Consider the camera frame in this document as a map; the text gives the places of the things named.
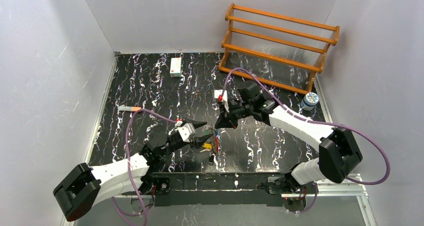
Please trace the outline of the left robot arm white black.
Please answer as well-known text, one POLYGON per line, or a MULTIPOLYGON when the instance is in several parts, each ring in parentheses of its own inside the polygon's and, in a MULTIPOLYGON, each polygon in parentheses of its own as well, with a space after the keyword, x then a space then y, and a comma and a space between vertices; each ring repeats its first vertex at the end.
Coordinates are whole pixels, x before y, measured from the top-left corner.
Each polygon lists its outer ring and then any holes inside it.
POLYGON ((202 147, 212 134, 195 134, 196 129, 205 125, 206 121, 185 118, 177 122, 176 131, 170 135, 161 131, 152 134, 142 150, 129 159, 99 166, 89 166, 85 162, 76 165, 53 190, 65 219, 76 221, 97 203, 138 190, 144 184, 142 178, 166 156, 185 146, 202 147))

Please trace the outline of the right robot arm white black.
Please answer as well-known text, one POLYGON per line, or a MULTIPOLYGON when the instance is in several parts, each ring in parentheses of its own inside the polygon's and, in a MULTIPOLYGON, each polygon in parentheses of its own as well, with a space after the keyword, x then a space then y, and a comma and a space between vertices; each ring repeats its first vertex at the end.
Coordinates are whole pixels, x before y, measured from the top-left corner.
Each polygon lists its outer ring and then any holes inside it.
POLYGON ((222 89, 214 91, 219 106, 216 129, 235 129, 240 119, 253 117, 299 138, 318 152, 317 158, 293 166, 284 176, 285 185, 298 187, 321 180, 340 184, 363 160, 351 130, 310 120, 279 103, 253 81, 245 81, 238 92, 241 99, 229 98, 222 89))

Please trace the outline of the steel key organizer red handle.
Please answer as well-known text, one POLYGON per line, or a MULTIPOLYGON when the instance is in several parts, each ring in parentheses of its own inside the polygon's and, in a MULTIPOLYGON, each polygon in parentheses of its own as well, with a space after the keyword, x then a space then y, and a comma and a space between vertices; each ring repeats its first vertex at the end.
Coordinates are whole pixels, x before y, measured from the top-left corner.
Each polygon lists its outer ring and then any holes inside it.
POLYGON ((201 147, 201 153, 206 152, 208 153, 208 165, 213 166, 215 164, 215 160, 217 159, 219 152, 220 152, 220 142, 218 138, 218 130, 215 129, 214 125, 207 124, 205 126, 205 134, 213 134, 211 138, 207 140, 206 143, 212 144, 213 148, 212 150, 205 149, 201 147))

